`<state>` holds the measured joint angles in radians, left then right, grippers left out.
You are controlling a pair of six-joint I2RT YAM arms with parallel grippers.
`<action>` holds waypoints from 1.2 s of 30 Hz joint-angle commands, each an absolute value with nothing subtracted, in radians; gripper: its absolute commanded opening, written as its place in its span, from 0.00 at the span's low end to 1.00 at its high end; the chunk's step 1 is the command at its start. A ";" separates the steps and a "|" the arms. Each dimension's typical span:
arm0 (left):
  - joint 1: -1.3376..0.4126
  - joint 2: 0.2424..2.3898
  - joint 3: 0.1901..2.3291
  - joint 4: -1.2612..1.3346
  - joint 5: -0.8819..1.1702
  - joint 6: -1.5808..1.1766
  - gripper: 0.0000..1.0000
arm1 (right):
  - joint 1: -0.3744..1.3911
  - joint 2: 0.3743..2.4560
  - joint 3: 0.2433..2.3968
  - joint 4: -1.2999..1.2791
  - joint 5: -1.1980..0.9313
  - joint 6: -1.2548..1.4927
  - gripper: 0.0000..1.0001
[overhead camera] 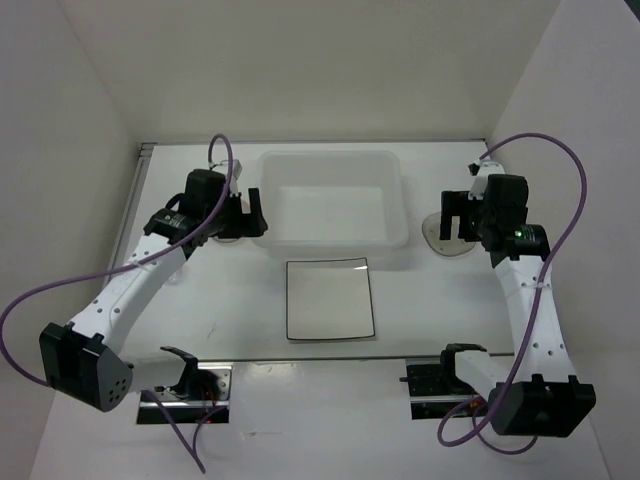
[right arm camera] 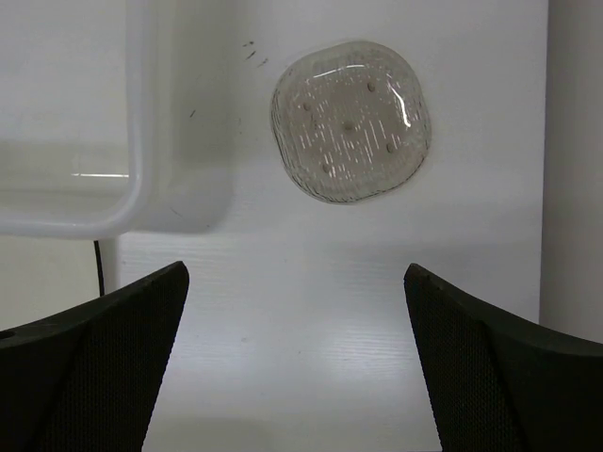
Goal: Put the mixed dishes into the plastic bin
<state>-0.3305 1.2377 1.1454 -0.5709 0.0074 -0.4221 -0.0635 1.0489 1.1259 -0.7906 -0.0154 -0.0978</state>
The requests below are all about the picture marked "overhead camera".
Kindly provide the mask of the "smoky grey glass bowl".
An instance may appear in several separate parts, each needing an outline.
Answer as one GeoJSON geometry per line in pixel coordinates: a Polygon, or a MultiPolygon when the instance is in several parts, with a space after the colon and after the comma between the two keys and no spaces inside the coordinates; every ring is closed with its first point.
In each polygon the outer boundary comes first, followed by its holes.
{"type": "Polygon", "coordinates": [[[212,237],[211,240],[213,240],[215,243],[217,244],[221,244],[221,245],[231,245],[231,244],[235,244],[237,242],[239,242],[241,240],[241,238],[220,238],[220,237],[212,237]]]}

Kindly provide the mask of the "clear glass cup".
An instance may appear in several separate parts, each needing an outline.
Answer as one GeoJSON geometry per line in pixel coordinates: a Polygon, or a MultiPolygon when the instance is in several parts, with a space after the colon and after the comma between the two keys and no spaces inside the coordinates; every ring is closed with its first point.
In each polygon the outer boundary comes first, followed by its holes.
{"type": "Polygon", "coordinates": [[[165,284],[170,286],[179,285],[183,281],[185,269],[180,267],[177,269],[169,278],[166,280],[165,284]]]}

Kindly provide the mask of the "square white black-rimmed plate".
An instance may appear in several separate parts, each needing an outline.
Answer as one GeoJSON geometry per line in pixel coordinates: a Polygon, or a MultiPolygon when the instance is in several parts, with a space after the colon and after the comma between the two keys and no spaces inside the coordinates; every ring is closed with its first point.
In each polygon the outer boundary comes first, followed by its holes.
{"type": "Polygon", "coordinates": [[[375,335],[366,258],[286,263],[289,341],[359,341],[375,335]]]}

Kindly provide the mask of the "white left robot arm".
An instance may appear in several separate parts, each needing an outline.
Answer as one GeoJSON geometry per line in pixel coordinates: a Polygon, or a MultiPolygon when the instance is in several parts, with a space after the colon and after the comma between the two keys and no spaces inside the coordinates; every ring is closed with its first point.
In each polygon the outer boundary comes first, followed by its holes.
{"type": "Polygon", "coordinates": [[[184,400],[214,388],[215,375],[197,358],[174,346],[134,359],[123,349],[135,322],[170,277],[211,238],[258,238],[268,229],[260,192],[243,199],[233,177],[195,169],[183,192],[154,213],[126,262],[84,310],[66,325],[47,325],[39,336],[47,386],[102,412],[118,406],[130,392],[166,389],[184,400]]]}

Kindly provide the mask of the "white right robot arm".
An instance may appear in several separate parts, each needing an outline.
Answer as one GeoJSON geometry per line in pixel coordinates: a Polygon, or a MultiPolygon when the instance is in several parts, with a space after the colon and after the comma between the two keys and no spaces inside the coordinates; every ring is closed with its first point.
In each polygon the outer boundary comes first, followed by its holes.
{"type": "Polygon", "coordinates": [[[438,381],[450,393],[474,390],[499,435],[566,438],[595,406],[596,393],[578,380],[564,345],[552,292],[552,250],[544,228],[526,221],[528,196],[527,181],[508,174],[489,175],[480,195],[441,194],[439,237],[478,242],[489,253],[516,352],[505,370],[480,345],[449,344],[440,356],[438,381]]]}

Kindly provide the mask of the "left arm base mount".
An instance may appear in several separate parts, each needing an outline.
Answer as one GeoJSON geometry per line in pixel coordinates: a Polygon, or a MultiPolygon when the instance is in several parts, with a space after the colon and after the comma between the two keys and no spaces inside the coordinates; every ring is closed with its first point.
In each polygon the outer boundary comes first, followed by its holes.
{"type": "Polygon", "coordinates": [[[188,393],[178,394],[169,387],[155,387],[152,392],[179,426],[196,425],[208,414],[206,424],[224,424],[229,421],[233,368],[232,362],[202,362],[204,380],[188,393]]]}

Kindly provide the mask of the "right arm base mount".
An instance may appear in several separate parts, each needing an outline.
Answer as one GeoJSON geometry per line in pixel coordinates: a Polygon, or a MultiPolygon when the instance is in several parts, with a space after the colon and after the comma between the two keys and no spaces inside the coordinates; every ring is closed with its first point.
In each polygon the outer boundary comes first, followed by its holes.
{"type": "Polygon", "coordinates": [[[468,385],[450,382],[436,358],[408,359],[399,381],[408,389],[413,420],[442,419],[459,403],[477,396],[468,385]]]}

